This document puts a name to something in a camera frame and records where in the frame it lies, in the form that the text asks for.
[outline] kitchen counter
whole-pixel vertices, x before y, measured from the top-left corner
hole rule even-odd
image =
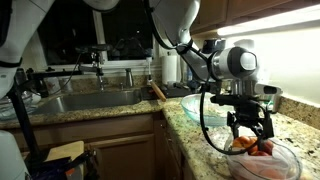
[[[204,139],[200,126],[191,121],[180,106],[181,98],[142,101],[132,106],[118,106],[60,114],[30,116],[33,126],[49,125],[71,121],[90,121],[93,119],[144,114],[163,111],[173,135],[196,179],[232,179],[226,156],[214,150]],[[304,167],[314,176],[320,175],[320,130],[303,124],[287,116],[272,115],[275,136],[292,147]],[[0,129],[19,128],[17,120],[0,122]],[[228,127],[210,128],[211,139],[229,136]]]

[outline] glass bowl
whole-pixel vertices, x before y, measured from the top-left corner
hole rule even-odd
[[[212,96],[212,94],[206,93],[204,98],[203,117],[205,125],[225,126],[227,124],[227,112],[233,111],[233,107],[211,103],[210,98]],[[185,96],[180,103],[186,115],[198,124],[200,124],[200,97],[201,94]]]
[[[27,112],[31,111],[31,102],[32,102],[32,94],[30,92],[22,93],[22,100],[26,107]],[[13,108],[11,100],[6,96],[0,99],[0,121],[1,120],[10,120],[16,118],[16,112]]]

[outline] stainless steel sink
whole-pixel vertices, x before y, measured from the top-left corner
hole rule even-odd
[[[66,95],[48,101],[37,108],[37,110],[32,114],[59,113],[75,110],[133,105],[140,101],[140,90]]]

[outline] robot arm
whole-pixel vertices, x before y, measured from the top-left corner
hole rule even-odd
[[[201,0],[149,1],[145,0],[145,8],[149,19],[156,17],[160,21],[168,40],[172,44],[170,47],[161,42],[162,40],[153,24],[154,35],[160,45],[166,49],[175,49],[189,65],[195,79],[203,84],[215,83],[220,89],[221,81],[231,82],[231,94],[220,95],[220,92],[217,92],[211,98],[211,102],[219,105],[234,106],[235,113],[229,112],[227,118],[227,124],[231,127],[234,137],[238,137],[238,128],[240,126],[250,128],[258,136],[259,141],[273,137],[270,112],[259,105],[257,95],[280,94],[281,90],[259,83],[258,75],[261,65],[256,55],[243,47],[235,46],[213,52],[207,58],[199,52],[199,48],[193,43],[189,32],[190,26],[198,13]],[[261,110],[264,113],[263,118],[259,117]],[[202,131],[208,143],[219,152],[225,154],[245,152],[231,153],[215,147],[206,133],[201,113],[200,119],[202,119]]]
[[[118,2],[118,0],[83,1],[99,11],[112,9]],[[0,98],[12,87],[24,48],[53,2],[54,0],[12,1],[7,38],[0,46]],[[217,84],[221,81],[232,81],[230,96],[218,93],[211,100],[213,103],[235,107],[236,113],[228,118],[228,125],[231,126],[234,135],[236,128],[241,125],[249,128],[257,127],[256,132],[259,134],[260,126],[257,126],[259,123],[262,124],[264,138],[272,137],[272,124],[267,124],[269,121],[258,118],[260,107],[257,106],[256,95],[277,94],[279,89],[261,86],[258,83],[260,63],[257,57],[242,47],[217,51],[208,58],[199,52],[199,48],[192,41],[189,29],[199,11],[200,0],[144,0],[144,3],[157,41],[167,49],[175,49],[189,65],[196,80]],[[164,27],[172,46],[162,42],[153,17],[157,17]]]
[[[12,1],[7,37],[0,47],[0,98],[11,89],[22,53],[53,1]]]

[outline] kitchen window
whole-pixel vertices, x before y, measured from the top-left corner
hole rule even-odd
[[[155,42],[141,0],[121,0],[108,13],[92,11],[82,1],[56,0],[38,28],[46,66],[76,63],[76,46],[108,44],[106,67],[145,66]],[[80,62],[91,64],[88,55]]]

